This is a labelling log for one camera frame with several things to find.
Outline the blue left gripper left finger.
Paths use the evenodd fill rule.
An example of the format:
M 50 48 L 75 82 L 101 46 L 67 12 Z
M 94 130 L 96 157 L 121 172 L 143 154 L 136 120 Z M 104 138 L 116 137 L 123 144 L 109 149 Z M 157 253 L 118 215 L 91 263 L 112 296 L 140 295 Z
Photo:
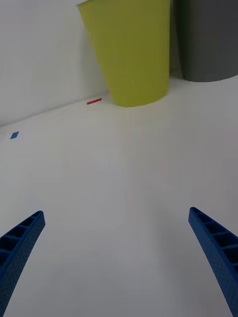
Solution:
M 0 316 L 44 227 L 44 213 L 37 211 L 0 238 Z

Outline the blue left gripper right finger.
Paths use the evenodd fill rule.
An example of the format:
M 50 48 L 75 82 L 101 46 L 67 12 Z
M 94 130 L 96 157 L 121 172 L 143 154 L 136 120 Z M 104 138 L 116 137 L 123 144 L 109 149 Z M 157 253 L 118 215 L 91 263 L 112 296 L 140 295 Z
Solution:
M 238 315 L 238 237 L 195 207 L 188 222 L 211 266 L 232 316 Z

